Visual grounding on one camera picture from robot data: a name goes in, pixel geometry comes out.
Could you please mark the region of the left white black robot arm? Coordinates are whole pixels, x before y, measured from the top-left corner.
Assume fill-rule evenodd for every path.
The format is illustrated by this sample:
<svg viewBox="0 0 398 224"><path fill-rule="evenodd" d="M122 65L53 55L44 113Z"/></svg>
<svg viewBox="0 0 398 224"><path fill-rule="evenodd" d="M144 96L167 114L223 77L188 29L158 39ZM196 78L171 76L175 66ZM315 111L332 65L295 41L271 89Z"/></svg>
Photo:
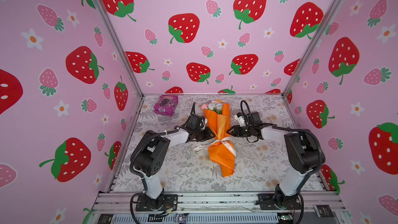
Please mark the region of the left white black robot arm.
<svg viewBox="0 0 398 224"><path fill-rule="evenodd" d="M183 125L171 131L145 133L130 157L130 172L139 176L143 186L143 200L153 208L160 208L164 199L164 188L160 183L160 171L170 147L188 142L204 142L215 135L206 126L206 119L190 114Z"/></svg>

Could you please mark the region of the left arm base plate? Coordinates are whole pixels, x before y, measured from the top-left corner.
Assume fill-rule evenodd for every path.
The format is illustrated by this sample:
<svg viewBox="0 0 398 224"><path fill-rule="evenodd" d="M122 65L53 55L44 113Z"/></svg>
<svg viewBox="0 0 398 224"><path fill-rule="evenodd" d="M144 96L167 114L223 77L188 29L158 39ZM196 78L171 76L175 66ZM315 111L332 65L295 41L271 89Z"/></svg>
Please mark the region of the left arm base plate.
<svg viewBox="0 0 398 224"><path fill-rule="evenodd" d="M142 195L138 197L135 210L137 212L166 211L170 208L176 208L177 203L178 195L160 195L157 199Z"/></svg>

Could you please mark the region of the orange wrapping paper sheet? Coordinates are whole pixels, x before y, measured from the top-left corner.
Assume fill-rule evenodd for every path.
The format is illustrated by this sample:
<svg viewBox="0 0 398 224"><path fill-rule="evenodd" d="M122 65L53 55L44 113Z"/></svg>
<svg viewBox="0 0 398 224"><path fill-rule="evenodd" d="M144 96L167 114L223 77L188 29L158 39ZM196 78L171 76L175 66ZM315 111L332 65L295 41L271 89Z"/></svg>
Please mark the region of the orange wrapping paper sheet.
<svg viewBox="0 0 398 224"><path fill-rule="evenodd" d="M235 171L237 156L234 144L227 131L231 128L230 105L221 100L213 100L202 106L207 127L215 135L215 141L208 148L209 158L221 167L223 177L229 177Z"/></svg>

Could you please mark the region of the white printed ribbon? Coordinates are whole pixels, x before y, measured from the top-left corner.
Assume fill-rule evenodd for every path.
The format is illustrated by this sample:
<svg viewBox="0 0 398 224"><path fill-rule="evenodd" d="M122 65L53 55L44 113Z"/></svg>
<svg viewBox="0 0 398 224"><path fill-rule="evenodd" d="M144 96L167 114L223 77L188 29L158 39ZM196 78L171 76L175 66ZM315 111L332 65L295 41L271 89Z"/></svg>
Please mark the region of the white printed ribbon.
<svg viewBox="0 0 398 224"><path fill-rule="evenodd" d="M232 142L236 141L235 138L229 136L229 137L225 137L221 140L215 140L212 143L206 144L206 145L200 145L197 146L193 149L194 152L198 152L204 149L208 149L210 146L212 145L216 145L218 143L221 143L234 157L236 157L236 150L235 148L232 147Z"/></svg>

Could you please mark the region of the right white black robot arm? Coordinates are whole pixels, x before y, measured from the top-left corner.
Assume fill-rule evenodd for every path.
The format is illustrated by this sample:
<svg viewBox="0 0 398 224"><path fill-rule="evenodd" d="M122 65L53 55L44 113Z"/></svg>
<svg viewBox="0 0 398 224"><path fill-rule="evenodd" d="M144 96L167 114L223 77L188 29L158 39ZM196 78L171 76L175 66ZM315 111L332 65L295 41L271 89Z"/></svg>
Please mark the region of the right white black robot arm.
<svg viewBox="0 0 398 224"><path fill-rule="evenodd" d="M262 122L257 112L237 113L234 118L239 124L227 131L233 137L285 142L290 167L276 186L272 202L279 209L287 208L296 201L308 179L325 163L318 139L309 129L285 128Z"/></svg>

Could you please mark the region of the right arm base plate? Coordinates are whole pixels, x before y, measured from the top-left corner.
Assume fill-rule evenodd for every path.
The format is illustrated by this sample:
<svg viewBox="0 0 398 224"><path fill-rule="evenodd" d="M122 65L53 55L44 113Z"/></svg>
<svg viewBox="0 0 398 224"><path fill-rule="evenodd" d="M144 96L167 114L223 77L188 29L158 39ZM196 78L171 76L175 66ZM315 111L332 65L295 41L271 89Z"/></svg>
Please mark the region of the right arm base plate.
<svg viewBox="0 0 398 224"><path fill-rule="evenodd" d="M300 210L302 205L298 195L286 197L280 194L258 194L261 210Z"/></svg>

